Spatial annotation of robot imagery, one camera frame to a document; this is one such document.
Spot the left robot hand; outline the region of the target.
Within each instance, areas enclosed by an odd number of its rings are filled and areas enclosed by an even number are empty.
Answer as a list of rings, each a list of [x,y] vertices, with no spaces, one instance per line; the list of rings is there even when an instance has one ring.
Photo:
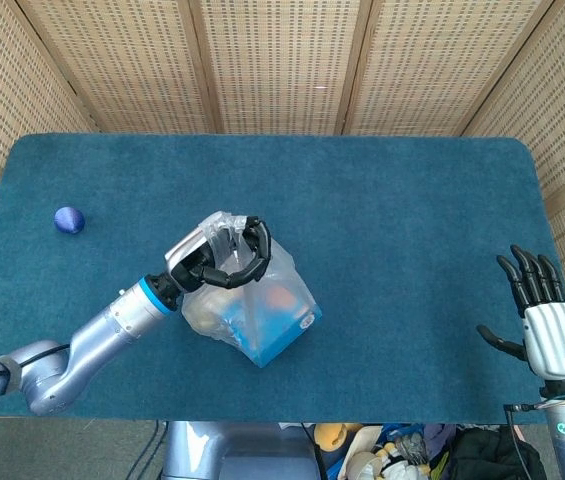
[[[252,252],[245,268],[228,273],[220,266],[243,241]],[[167,272],[180,291],[192,293],[204,285],[226,290],[259,281],[271,260],[272,237],[257,216],[217,211],[165,254]]]

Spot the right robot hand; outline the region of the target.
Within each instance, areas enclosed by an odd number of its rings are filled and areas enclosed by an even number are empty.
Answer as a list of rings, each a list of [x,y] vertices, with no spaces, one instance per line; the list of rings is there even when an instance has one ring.
[[[488,327],[477,331],[493,348],[528,364],[546,382],[565,381],[565,286],[548,257],[511,245],[515,258],[496,257],[521,319],[523,342],[507,341]]]

